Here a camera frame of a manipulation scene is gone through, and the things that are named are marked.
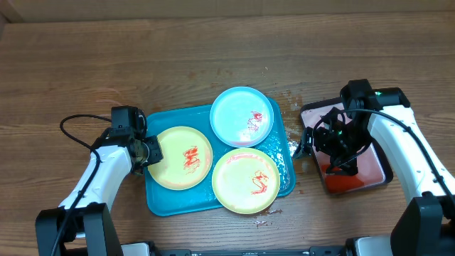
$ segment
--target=wooden surface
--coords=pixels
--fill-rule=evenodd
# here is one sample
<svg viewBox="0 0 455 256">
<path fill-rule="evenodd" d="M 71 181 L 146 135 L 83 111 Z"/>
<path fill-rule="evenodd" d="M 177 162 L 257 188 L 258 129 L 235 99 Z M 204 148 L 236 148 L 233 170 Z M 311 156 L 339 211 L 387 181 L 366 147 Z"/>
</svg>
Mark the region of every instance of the wooden surface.
<svg viewBox="0 0 455 256">
<path fill-rule="evenodd" d="M 117 103 L 146 113 L 211 103 L 236 85 L 280 105 L 291 146 L 299 108 L 337 97 L 352 79 L 401 87 L 418 124 L 455 170 L 455 15 L 395 13 L 7 24 L 0 41 L 0 255 L 36 255 L 34 221 L 72 191 L 88 151 L 61 134 L 70 114 L 109 114 Z M 92 142 L 106 127 L 68 130 Z M 326 195 L 310 159 L 294 161 L 297 186 L 271 210 L 225 210 L 160 218 L 144 179 L 128 176 L 112 209 L 122 243 L 226 250 L 343 244 L 389 233 L 405 209 L 397 179 L 345 196 Z M 257 227 L 255 221 L 269 226 Z"/>
<path fill-rule="evenodd" d="M 455 0 L 0 0 L 12 22 L 455 11 Z"/>
</svg>

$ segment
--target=wooden table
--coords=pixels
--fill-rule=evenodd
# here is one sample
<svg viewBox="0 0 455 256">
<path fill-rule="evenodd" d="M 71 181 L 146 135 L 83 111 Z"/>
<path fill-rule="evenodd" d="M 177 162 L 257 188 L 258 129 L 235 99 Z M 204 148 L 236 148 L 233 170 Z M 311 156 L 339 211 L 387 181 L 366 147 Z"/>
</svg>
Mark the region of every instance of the wooden table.
<svg viewBox="0 0 455 256">
<path fill-rule="evenodd" d="M 116 105 L 151 114 L 246 85 L 279 103 L 293 146 L 299 108 L 360 78 L 401 87 L 429 143 L 455 169 L 454 13 L 8 24 L 0 41 L 0 254 L 37 255 L 36 216 L 57 207 L 87 166 L 88 151 L 58 128 L 68 115 L 109 115 Z M 76 120 L 68 129 L 92 142 L 106 126 Z M 117 234 L 160 248 L 305 248 L 389 233 L 405 209 L 397 179 L 331 198 L 312 160 L 294 168 L 294 192 L 271 207 L 282 213 L 248 217 L 224 208 L 157 217 L 144 179 L 128 176 L 112 209 Z"/>
</svg>

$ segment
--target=yellow plate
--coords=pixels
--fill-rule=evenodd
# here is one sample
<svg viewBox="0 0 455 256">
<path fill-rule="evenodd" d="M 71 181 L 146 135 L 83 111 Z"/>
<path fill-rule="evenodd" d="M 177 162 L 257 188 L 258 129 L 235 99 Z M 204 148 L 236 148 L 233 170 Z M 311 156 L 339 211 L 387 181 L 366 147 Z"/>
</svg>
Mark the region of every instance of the yellow plate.
<svg viewBox="0 0 455 256">
<path fill-rule="evenodd" d="M 172 127 L 160 133 L 163 160 L 149 166 L 155 181 L 165 188 L 183 190 L 198 185 L 212 166 L 212 146 L 191 127 Z"/>
<path fill-rule="evenodd" d="M 212 187 L 216 198 L 227 209 L 241 214 L 258 213 L 278 195 L 278 168 L 262 151 L 235 149 L 216 164 Z"/>
</svg>

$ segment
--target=red sauce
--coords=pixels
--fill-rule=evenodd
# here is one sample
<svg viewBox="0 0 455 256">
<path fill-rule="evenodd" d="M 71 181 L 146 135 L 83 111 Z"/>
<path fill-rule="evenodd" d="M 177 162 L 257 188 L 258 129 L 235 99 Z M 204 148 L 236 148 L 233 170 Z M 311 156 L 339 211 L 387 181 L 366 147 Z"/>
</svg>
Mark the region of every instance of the red sauce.
<svg viewBox="0 0 455 256">
<path fill-rule="evenodd" d="M 261 193 L 265 193 L 267 191 L 267 184 L 265 184 L 262 181 L 268 182 L 269 177 L 267 177 L 265 174 L 263 174 L 261 171 L 256 171 L 255 172 L 255 177 L 253 177 L 253 183 L 259 188 L 258 191 L 252 191 L 252 195 L 257 195 Z"/>
<path fill-rule="evenodd" d="M 200 166 L 200 160 L 198 158 L 199 156 L 198 147 L 193 146 L 193 148 L 185 151 L 183 155 L 185 156 L 185 164 L 183 165 L 183 168 L 185 170 L 188 169 L 188 173 L 186 174 L 194 173 L 196 169 Z"/>
<path fill-rule="evenodd" d="M 248 129 L 253 132 L 257 132 L 259 129 L 259 123 L 262 122 L 262 114 L 256 111 L 251 111 L 253 117 L 248 119 Z"/>
</svg>

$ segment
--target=tray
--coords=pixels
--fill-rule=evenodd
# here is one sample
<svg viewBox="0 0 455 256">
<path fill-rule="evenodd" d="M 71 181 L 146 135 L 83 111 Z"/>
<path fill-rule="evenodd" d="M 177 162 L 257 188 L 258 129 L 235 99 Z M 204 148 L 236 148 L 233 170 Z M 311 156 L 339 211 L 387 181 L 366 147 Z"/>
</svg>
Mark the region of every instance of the tray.
<svg viewBox="0 0 455 256">
<path fill-rule="evenodd" d="M 274 111 L 274 124 L 269 136 L 253 148 L 269 155 L 278 167 L 280 187 L 278 196 L 289 195 L 296 185 L 296 174 L 292 165 L 291 152 L 287 144 L 286 131 L 277 102 L 268 98 Z M 188 107 L 179 110 L 153 113 L 147 117 L 147 136 L 158 135 L 162 131 L 187 126 L 202 132 L 212 145 L 213 164 L 208 175 L 198 185 L 184 190 L 172 191 L 157 184 L 148 171 L 145 172 L 147 205 L 152 213 L 170 216 L 222 207 L 212 189 L 212 173 L 218 160 L 234 148 L 221 142 L 210 126 L 212 105 Z"/>
</svg>

